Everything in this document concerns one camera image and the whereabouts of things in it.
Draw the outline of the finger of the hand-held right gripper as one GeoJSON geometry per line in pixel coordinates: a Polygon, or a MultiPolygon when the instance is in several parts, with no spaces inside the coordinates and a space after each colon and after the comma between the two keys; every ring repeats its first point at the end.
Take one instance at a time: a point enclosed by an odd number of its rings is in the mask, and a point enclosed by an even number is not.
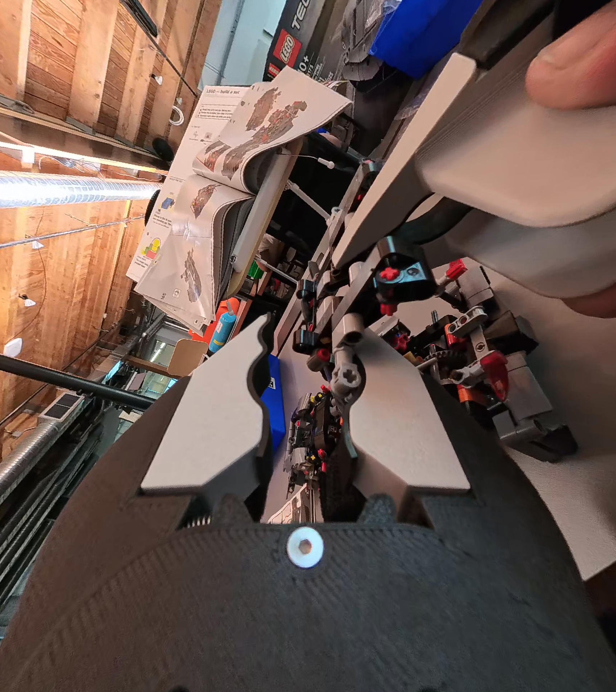
{"type": "Polygon", "coordinates": [[[473,59],[451,55],[333,250],[334,266],[343,267],[389,235],[429,195],[416,173],[416,152],[476,73],[473,59]]]}

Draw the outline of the partly built lego model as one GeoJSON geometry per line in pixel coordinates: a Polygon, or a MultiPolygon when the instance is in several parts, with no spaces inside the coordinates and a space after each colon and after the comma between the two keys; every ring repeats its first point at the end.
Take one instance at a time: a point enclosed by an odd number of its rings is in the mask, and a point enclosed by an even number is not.
{"type": "Polygon", "coordinates": [[[383,316],[371,330],[505,446],[548,463],[575,454],[578,442],[528,365],[538,346],[531,325],[503,306],[485,268],[451,262],[435,298],[453,312],[432,311],[419,333],[396,316],[383,316]]]}

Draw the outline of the person's right hand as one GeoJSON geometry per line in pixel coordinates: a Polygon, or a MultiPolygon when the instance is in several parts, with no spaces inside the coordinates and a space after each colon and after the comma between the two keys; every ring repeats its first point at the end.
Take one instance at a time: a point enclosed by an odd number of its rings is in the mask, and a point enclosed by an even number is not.
{"type": "MultiPolygon", "coordinates": [[[[525,84],[530,98],[546,108],[616,105],[616,1],[541,50],[528,67],[525,84]]],[[[564,303],[582,315],[616,318],[616,283],[564,303]]]]}

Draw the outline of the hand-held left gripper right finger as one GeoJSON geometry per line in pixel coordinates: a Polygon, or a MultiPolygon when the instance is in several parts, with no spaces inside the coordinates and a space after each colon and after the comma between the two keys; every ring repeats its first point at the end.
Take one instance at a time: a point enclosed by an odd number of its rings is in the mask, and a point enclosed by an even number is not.
{"type": "Polygon", "coordinates": [[[399,522],[430,524],[424,496],[470,490],[457,452],[413,364],[370,329],[355,354],[364,385],[348,414],[354,486],[365,498],[392,498],[399,522]]]}

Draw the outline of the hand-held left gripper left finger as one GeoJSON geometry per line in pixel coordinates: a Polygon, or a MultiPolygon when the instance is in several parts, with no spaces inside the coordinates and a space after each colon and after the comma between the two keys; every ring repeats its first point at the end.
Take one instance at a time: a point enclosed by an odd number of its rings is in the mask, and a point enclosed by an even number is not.
{"type": "Polygon", "coordinates": [[[247,326],[193,371],[143,477],[147,495],[249,497],[272,472],[269,386],[272,314],[247,326]]]}

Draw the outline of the tan chair back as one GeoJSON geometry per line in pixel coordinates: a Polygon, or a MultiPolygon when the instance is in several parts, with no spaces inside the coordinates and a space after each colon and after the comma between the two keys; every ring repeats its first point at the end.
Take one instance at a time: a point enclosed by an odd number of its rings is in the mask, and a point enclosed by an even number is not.
{"type": "Polygon", "coordinates": [[[192,339],[178,340],[172,358],[167,366],[167,374],[172,378],[190,376],[199,367],[208,353],[208,343],[192,339]]]}

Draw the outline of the black pole with disc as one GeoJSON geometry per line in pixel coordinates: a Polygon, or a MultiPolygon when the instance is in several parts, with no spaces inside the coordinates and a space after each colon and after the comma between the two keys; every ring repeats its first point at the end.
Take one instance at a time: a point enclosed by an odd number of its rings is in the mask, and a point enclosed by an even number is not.
{"type": "Polygon", "coordinates": [[[54,385],[84,395],[92,395],[107,402],[146,411],[154,400],[115,387],[97,383],[86,378],[68,374],[60,370],[46,368],[34,363],[0,354],[0,371],[24,378],[54,385]]]}

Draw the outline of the black grey lego sub-assembly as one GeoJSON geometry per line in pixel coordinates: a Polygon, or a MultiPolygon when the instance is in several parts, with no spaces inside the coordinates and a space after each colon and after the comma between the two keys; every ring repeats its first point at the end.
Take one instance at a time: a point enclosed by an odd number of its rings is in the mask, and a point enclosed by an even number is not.
{"type": "Polygon", "coordinates": [[[367,329],[439,287],[423,249],[392,235],[342,267],[335,254],[325,256],[324,264],[311,263],[313,272],[295,291],[299,317],[291,345],[311,373],[300,390],[300,411],[328,394],[336,395],[338,405],[352,401],[364,379],[367,329]]]}

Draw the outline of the open instruction booklet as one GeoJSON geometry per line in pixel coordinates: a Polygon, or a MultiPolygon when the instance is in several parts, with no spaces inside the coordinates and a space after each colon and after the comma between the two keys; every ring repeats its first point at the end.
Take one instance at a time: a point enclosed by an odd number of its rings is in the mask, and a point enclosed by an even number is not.
{"type": "Polygon", "coordinates": [[[271,82],[204,88],[127,276],[165,314],[203,335],[214,322],[222,261],[279,147],[353,102],[346,87],[284,68],[271,82]]]}

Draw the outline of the blue bin with printed tag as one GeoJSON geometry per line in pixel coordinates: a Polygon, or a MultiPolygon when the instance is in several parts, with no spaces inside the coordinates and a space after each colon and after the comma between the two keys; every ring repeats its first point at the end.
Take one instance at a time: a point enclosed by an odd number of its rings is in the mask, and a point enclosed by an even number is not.
{"type": "Polygon", "coordinates": [[[262,394],[261,400],[269,411],[272,451],[275,453],[278,451],[286,435],[286,420],[284,414],[280,362],[279,359],[272,354],[269,355],[269,373],[270,383],[262,394]]]}

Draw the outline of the dark lego car section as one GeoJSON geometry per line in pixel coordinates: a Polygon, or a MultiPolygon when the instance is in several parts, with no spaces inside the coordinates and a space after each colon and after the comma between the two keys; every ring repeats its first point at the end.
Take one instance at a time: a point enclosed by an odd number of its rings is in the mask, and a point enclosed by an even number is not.
{"type": "Polygon", "coordinates": [[[288,429],[284,456],[287,496],[296,488],[306,489],[310,500],[319,500],[327,522],[346,521],[354,511],[351,459],[340,447],[342,427],[336,398],[322,385],[300,399],[288,429]]]}

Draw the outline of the blue plastic bin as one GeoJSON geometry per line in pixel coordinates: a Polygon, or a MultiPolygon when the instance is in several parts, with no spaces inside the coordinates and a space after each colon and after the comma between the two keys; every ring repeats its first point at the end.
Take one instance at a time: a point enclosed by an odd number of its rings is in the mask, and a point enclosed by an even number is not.
{"type": "Polygon", "coordinates": [[[384,1],[369,54],[413,80],[458,43],[481,1],[384,1]]]}

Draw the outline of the dark lego set box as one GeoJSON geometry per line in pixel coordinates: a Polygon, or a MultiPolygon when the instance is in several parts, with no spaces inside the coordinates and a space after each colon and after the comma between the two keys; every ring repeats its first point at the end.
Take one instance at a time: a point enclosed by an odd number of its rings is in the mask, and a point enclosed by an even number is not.
{"type": "Polygon", "coordinates": [[[386,74],[371,54],[383,1],[287,1],[270,41],[263,81],[292,68],[316,82],[368,89],[386,74]]]}

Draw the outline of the silver ventilation duct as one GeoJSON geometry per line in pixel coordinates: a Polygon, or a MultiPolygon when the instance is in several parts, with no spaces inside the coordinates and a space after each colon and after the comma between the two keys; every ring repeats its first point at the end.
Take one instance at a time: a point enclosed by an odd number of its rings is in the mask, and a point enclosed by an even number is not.
{"type": "Polygon", "coordinates": [[[60,446],[62,437],[72,442],[70,429],[83,414],[82,409],[75,409],[64,420],[40,416],[34,433],[0,462],[0,506],[27,478],[39,463],[48,457],[50,450],[60,446]]]}

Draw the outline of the white vent grille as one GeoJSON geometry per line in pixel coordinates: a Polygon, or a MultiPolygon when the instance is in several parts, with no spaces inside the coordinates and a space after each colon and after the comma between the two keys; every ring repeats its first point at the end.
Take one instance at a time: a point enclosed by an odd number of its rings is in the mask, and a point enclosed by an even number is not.
{"type": "Polygon", "coordinates": [[[65,421],[70,414],[79,409],[84,401],[85,397],[83,395],[78,395],[74,392],[62,392],[39,414],[38,418],[42,420],[65,421]]]}

